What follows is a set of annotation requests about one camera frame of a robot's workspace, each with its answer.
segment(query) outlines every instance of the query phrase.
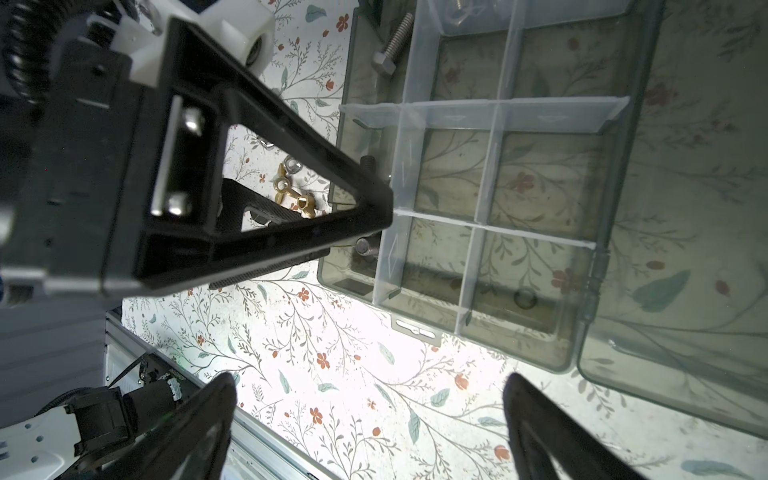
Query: plastic divider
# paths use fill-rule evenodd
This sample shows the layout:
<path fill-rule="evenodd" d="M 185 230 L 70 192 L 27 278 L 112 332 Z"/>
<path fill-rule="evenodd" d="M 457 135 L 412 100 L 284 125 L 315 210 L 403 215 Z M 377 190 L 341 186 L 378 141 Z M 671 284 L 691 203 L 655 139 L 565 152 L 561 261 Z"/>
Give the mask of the plastic divider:
<path fill-rule="evenodd" d="M 443 217 L 442 215 L 425 214 L 423 212 L 417 212 L 414 210 L 407 210 L 405 208 L 395 207 L 395 215 L 401 217 L 421 218 L 423 220 L 431 220 L 433 222 L 448 223 L 451 225 L 457 225 L 459 227 L 480 228 L 489 232 L 501 233 L 502 235 L 510 235 L 513 237 L 530 238 L 532 240 L 542 240 L 544 242 L 557 243 L 559 245 L 568 245 L 570 247 L 582 247 L 589 250 L 594 250 L 595 243 L 590 240 L 577 240 L 574 238 L 556 237 L 554 235 L 545 235 L 543 233 L 531 232 L 528 230 L 517 230 L 515 228 L 497 227 L 495 225 L 482 225 L 476 222 L 470 222 L 467 220 L 459 220 L 458 218 Z"/>
<path fill-rule="evenodd" d="M 626 13 L 633 0 L 532 0 L 526 28 L 615 17 Z"/>
<path fill-rule="evenodd" d="M 503 119 L 500 131 L 596 134 L 628 104 L 629 97 L 547 97 L 348 104 L 343 105 L 342 112 L 367 128 L 397 125 L 400 112 L 408 111 L 412 122 L 425 128 L 490 131 L 496 116 L 488 113 L 496 109 Z"/>

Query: red flower print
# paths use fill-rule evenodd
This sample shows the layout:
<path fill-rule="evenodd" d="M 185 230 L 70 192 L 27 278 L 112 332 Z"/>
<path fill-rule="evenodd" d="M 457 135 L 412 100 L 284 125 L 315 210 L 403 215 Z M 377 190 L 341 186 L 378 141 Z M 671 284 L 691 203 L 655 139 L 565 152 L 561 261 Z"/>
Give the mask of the red flower print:
<path fill-rule="evenodd" d="M 458 74 L 462 73 L 461 68 L 451 67 L 445 73 L 445 82 L 449 84 L 458 83 Z"/>
<path fill-rule="evenodd" d="M 317 409 L 310 409 L 310 413 L 312 414 L 312 423 L 315 423 L 317 425 L 323 424 L 323 414 L 318 412 Z"/>
<path fill-rule="evenodd" d="M 670 100 L 677 96 L 677 92 L 663 82 L 657 83 L 653 88 L 645 91 L 645 103 L 648 105 L 660 105 L 661 107 L 670 103 Z"/>
<path fill-rule="evenodd" d="M 456 382 L 459 390 L 466 390 L 469 387 L 469 380 L 464 377 L 463 373 L 459 373 L 453 381 Z"/>
<path fill-rule="evenodd" d="M 579 290 L 581 288 L 581 279 L 578 275 L 574 275 L 573 270 L 570 268 L 563 270 L 555 270 L 552 272 L 552 286 L 559 288 L 560 293 L 565 295 L 568 292 Z"/>
<path fill-rule="evenodd" d="M 496 455 L 496 458 L 499 460 L 509 460 L 509 450 L 506 449 L 503 445 L 497 445 L 495 449 L 493 449 L 493 454 Z"/>
<path fill-rule="evenodd" d="M 345 31 L 349 28 L 349 14 L 339 17 L 339 21 L 336 23 L 336 28 L 338 28 L 339 31 Z"/>
<path fill-rule="evenodd" d="M 667 265 L 664 264 L 664 262 L 660 262 L 659 260 L 651 260 L 650 262 L 646 263 L 645 266 L 651 270 L 664 270 L 664 267 Z"/>
<path fill-rule="evenodd" d="M 730 287 L 727 283 L 723 282 L 722 280 L 718 280 L 715 282 L 715 291 L 718 292 L 720 295 L 729 296 L 730 295 Z"/>
<path fill-rule="evenodd" d="M 512 182 L 512 190 L 516 190 L 519 194 L 524 194 L 526 190 L 533 188 L 533 180 L 535 180 L 533 175 L 520 172 L 515 181 Z"/>
<path fill-rule="evenodd" d="M 326 360 L 326 354 L 325 353 L 318 353 L 317 354 L 317 364 L 320 365 L 320 369 L 329 369 L 331 368 L 330 362 Z"/>

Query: cable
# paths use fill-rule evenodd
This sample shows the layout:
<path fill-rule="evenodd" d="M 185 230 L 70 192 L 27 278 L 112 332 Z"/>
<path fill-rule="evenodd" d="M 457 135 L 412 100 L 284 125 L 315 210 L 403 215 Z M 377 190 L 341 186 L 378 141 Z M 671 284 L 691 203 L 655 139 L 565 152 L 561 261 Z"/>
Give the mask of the cable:
<path fill-rule="evenodd" d="M 134 361 L 133 361 L 133 362 L 132 362 L 132 363 L 131 363 L 129 366 L 125 367 L 125 370 L 123 370 L 123 371 L 121 372 L 121 374 L 120 374 L 120 375 L 118 375 L 118 376 L 114 377 L 114 379 L 112 380 L 112 383 L 110 383 L 110 384 L 109 384 L 109 387 L 108 387 L 108 388 L 112 388 L 112 386 L 113 386 L 115 383 L 119 382 L 121 378 L 123 378 L 124 376 L 126 376 L 126 375 L 128 374 L 128 372 L 130 372 L 131 370 L 135 369 L 135 368 L 136 368 L 136 365 L 138 365 L 138 364 L 139 364 L 139 363 L 141 363 L 141 362 L 142 362 L 142 361 L 143 361 L 145 358 L 147 358 L 147 355 L 149 355 L 149 354 L 148 354 L 148 353 L 145 353 L 145 354 L 141 355 L 139 358 L 135 359 L 135 360 L 134 360 Z"/>
<path fill-rule="evenodd" d="M 64 23 L 106 0 L 18 0 L 11 10 L 2 51 L 5 76 L 19 97 L 43 104 L 51 89 L 51 47 Z"/>
<path fill-rule="evenodd" d="M 35 413 L 35 416 L 42 415 L 43 413 L 46 413 L 48 410 L 58 407 L 62 403 L 66 402 L 67 400 L 71 399 L 73 396 L 79 395 L 81 393 L 86 393 L 88 390 L 91 390 L 91 387 L 82 386 L 76 389 L 72 389 L 69 392 L 64 392 L 55 399 L 51 400 L 50 402 L 46 403 L 43 408 L 40 409 L 39 412 Z"/>

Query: clear plastic compartment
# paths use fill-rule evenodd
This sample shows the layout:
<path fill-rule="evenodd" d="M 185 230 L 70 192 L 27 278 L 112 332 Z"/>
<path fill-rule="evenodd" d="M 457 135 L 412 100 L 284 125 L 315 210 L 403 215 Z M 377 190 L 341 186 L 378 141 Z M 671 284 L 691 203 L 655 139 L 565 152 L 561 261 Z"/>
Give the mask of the clear plastic compartment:
<path fill-rule="evenodd" d="M 340 108 L 339 146 L 376 157 L 394 193 L 372 292 L 357 296 L 546 369 L 570 368 L 584 297 L 555 284 L 590 274 L 608 172 L 637 94 L 629 80 L 648 61 L 637 53 L 646 3 L 416 2 L 397 94 L 360 73 L 364 99 L 351 94 Z M 594 34 L 582 45 L 574 28 Z M 362 45 L 352 68 L 372 71 L 376 42 Z M 527 253 L 497 258 L 499 242 Z M 328 278 L 320 272 L 333 288 L 344 281 L 337 263 Z M 536 306 L 521 308 L 515 301 L 531 291 Z"/>

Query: plastic organizer box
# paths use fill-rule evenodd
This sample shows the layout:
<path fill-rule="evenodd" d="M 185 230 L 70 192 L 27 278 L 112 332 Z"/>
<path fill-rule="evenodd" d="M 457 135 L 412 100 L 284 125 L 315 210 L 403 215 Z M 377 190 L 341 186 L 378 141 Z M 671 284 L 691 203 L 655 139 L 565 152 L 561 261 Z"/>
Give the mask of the plastic organizer box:
<path fill-rule="evenodd" d="M 387 15 L 409 8 L 381 27 L 356 11 L 337 141 L 376 159 L 394 221 L 377 258 L 334 247 L 319 279 L 428 343 L 451 333 L 568 370 L 597 309 L 663 2 L 418 0 L 381 77 Z M 334 186 L 329 200 L 354 201 Z"/>

